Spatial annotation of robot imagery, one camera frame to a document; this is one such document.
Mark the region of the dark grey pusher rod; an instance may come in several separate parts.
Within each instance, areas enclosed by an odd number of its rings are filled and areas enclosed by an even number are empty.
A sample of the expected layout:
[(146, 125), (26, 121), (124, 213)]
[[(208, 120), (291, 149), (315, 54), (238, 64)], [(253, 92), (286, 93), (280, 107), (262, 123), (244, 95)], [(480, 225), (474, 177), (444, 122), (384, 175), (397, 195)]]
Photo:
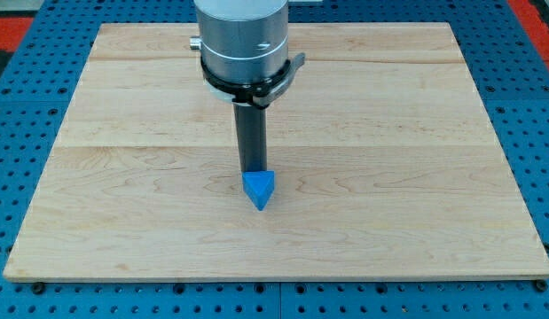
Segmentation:
[(237, 130), (240, 170), (267, 169), (266, 112), (253, 106), (233, 107)]

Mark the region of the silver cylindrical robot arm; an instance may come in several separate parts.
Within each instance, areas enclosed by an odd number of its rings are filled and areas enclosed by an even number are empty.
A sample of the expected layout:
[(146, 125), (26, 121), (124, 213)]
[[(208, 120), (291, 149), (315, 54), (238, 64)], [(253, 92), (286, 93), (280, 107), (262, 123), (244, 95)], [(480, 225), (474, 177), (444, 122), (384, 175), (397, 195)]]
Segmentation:
[(288, 57), (287, 0), (195, 0), (204, 78), (230, 100), (236, 121), (240, 170), (267, 169), (266, 108), (293, 80)]

